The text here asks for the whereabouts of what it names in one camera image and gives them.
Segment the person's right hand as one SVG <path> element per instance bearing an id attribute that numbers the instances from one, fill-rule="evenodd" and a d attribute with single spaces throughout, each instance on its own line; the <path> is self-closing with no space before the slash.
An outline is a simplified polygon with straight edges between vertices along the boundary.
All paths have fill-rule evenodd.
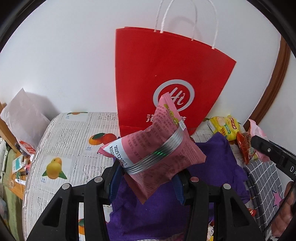
<path id="1" fill-rule="evenodd" d="M 287 202 L 283 205 L 279 215 L 271 226 L 271 233 L 274 237 L 280 237 L 293 218 L 292 207 L 295 203 L 295 192 L 292 191 Z"/>

